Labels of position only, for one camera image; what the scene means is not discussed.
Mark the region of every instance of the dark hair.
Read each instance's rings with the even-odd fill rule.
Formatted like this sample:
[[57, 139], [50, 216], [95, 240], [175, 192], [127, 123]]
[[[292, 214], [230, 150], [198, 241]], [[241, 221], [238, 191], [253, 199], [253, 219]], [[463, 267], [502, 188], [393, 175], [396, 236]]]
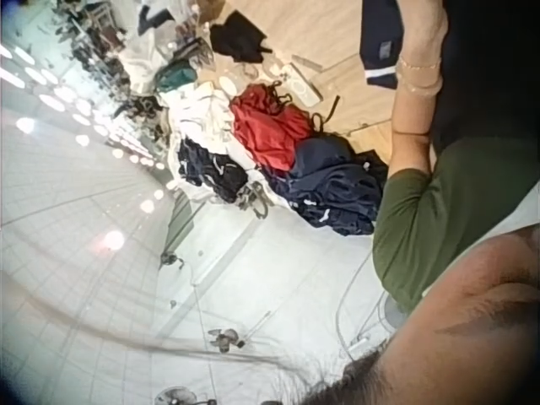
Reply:
[[348, 364], [341, 380], [319, 391], [309, 393], [298, 405], [368, 405], [379, 403], [387, 391], [387, 383], [377, 361], [386, 343]]

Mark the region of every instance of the bag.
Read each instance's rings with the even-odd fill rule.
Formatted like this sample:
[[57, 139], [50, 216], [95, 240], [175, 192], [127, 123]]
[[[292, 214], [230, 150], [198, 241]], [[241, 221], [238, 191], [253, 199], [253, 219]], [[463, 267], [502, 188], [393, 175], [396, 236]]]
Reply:
[[159, 93], [168, 93], [171, 90], [193, 83], [197, 80], [197, 72], [185, 59], [179, 59], [163, 67], [155, 75], [155, 88]]

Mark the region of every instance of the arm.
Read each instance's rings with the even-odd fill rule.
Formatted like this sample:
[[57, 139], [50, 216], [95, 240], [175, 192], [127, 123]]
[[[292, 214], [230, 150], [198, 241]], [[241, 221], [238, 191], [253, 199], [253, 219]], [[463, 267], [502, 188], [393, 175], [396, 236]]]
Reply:
[[399, 0], [405, 36], [398, 66], [401, 74], [392, 111], [392, 155], [388, 175], [417, 169], [431, 174], [428, 132], [440, 80], [440, 51], [446, 35], [446, 14], [439, 0]]

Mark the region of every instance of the pile of clothes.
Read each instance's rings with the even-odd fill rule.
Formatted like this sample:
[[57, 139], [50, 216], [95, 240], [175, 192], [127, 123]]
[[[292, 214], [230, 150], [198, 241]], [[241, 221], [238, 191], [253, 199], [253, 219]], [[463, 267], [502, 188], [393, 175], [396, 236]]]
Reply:
[[375, 151], [356, 154], [345, 139], [315, 131], [275, 85], [248, 86], [230, 108], [233, 135], [298, 215], [340, 235], [373, 233], [387, 175]]
[[229, 103], [202, 84], [170, 103], [171, 126], [181, 133], [171, 169], [227, 203], [259, 181], [316, 228], [372, 234], [387, 166], [374, 151], [356, 154], [344, 138], [314, 130], [276, 86], [252, 84]]

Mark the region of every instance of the white stripe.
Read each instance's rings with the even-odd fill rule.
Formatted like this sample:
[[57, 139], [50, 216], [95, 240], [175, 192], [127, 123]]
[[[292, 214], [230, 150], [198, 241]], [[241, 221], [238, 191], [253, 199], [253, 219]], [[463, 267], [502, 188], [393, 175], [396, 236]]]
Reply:
[[394, 74], [396, 72], [395, 66], [384, 67], [382, 69], [366, 70], [365, 78], [379, 78], [380, 76], [386, 76], [387, 74]]

